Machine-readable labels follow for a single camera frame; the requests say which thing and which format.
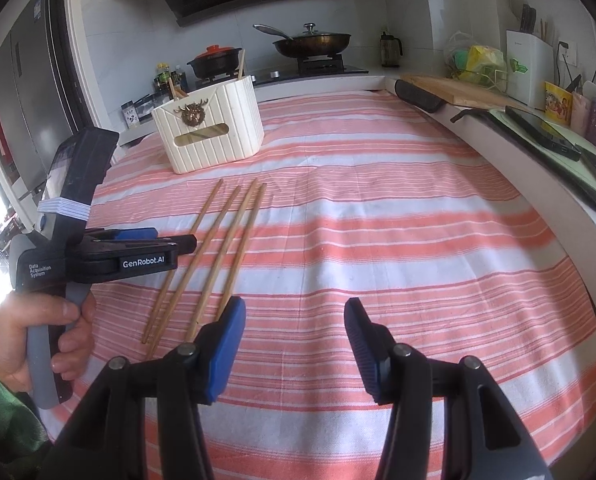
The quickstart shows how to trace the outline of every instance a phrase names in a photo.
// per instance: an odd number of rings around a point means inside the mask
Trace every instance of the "red object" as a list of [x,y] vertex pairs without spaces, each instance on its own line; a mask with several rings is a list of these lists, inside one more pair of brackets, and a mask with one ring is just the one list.
[[6,137],[4,136],[4,130],[2,129],[2,123],[0,122],[0,153],[2,158],[7,164],[11,164],[14,158],[11,156],[11,150],[9,145],[6,143]]
[[233,50],[232,46],[210,45],[207,47],[207,52],[199,54],[194,59],[198,59],[199,57],[210,56],[211,54],[218,54],[219,52],[228,52],[230,50]]

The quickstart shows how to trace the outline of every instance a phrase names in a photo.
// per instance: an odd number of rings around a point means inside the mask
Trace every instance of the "red pot lid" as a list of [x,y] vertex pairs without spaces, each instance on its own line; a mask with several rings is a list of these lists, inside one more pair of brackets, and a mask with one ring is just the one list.
[[207,52],[203,52],[193,59],[198,59],[199,57],[210,56],[211,54],[218,54],[220,52],[227,52],[228,50],[233,50],[233,47],[232,46],[209,45],[207,47]]

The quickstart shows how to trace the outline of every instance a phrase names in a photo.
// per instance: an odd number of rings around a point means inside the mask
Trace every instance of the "white rubber band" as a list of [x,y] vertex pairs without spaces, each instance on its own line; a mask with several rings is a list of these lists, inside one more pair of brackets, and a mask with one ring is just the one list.
[[91,206],[76,202],[75,200],[69,200],[68,198],[55,197],[48,200],[40,200],[38,213],[57,213],[86,222],[89,220]]

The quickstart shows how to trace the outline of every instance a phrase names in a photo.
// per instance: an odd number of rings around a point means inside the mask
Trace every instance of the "pan handle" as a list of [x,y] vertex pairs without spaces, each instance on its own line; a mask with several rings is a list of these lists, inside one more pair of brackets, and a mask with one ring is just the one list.
[[269,27],[269,25],[262,25],[260,23],[256,23],[253,27],[255,28],[255,30],[259,30],[260,32],[263,32],[265,34],[270,34],[271,36],[281,36],[285,40],[293,41],[293,38],[289,36],[289,34],[285,34],[283,31],[277,28]]

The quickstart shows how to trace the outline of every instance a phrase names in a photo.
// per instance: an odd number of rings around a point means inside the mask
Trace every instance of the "yellow container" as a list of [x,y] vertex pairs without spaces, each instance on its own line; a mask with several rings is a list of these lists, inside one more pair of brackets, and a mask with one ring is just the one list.
[[546,82],[544,113],[550,121],[563,126],[571,124],[571,108],[574,96],[559,86]]

